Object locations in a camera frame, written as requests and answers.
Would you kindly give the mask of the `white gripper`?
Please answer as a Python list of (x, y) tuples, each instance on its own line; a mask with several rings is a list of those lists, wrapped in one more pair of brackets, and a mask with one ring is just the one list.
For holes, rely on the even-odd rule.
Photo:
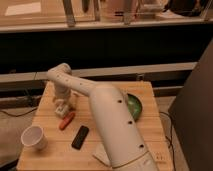
[[(55, 83), (54, 90), (55, 90), (56, 98), (58, 98), (58, 99), (69, 99), (70, 98), (71, 90), (68, 87)], [(71, 110), (75, 110), (76, 107), (77, 107), (77, 98), (71, 97), (69, 99), (69, 108)]]

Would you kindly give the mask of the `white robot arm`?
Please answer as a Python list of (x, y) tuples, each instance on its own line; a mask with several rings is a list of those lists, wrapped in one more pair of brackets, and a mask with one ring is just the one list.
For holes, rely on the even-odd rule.
[(113, 171), (159, 171), (137, 128), (123, 92), (111, 83), (72, 76), (68, 64), (47, 71), (55, 95), (66, 98), (70, 89), (89, 98), (89, 106)]

